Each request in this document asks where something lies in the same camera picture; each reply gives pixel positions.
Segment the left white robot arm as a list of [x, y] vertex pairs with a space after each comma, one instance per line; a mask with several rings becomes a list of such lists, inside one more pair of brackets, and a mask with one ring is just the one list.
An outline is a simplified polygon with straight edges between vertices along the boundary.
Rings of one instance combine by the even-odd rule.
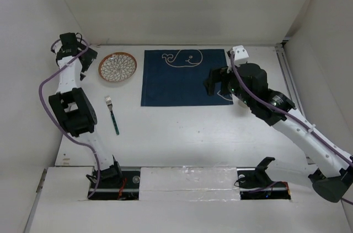
[[105, 186], [117, 187], [124, 177], [119, 163], [109, 154], [96, 130], [97, 116], [81, 87], [83, 73], [97, 57], [97, 52], [83, 43], [77, 34], [60, 35], [59, 47], [53, 47], [59, 67], [56, 93], [49, 96], [49, 104], [60, 127], [69, 137], [91, 149], [97, 169], [87, 178]]

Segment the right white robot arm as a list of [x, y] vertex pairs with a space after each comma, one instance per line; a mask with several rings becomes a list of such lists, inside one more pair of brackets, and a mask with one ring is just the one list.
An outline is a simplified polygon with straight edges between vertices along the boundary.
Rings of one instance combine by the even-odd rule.
[[290, 139], [313, 160], [316, 169], [298, 171], [304, 184], [312, 186], [329, 202], [336, 203], [343, 198], [352, 186], [352, 154], [340, 149], [309, 123], [285, 94], [270, 89], [266, 71], [255, 63], [211, 69], [204, 81], [209, 96], [215, 93], [217, 83], [221, 85], [222, 95], [237, 97], [252, 114]]

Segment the dark blue printed cloth napkin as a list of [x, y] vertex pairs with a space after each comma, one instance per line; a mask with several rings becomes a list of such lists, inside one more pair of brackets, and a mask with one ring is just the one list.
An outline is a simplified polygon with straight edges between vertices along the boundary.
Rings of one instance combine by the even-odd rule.
[[145, 50], [141, 106], [232, 105], [219, 84], [213, 96], [204, 86], [210, 70], [227, 66], [223, 49]]

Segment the floral plate with orange rim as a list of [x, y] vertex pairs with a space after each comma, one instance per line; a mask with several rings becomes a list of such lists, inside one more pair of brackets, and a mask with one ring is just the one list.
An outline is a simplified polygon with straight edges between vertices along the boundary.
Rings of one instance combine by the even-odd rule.
[[99, 63], [100, 77], [109, 83], [119, 83], [129, 79], [137, 69], [137, 61], [127, 52], [114, 52]]

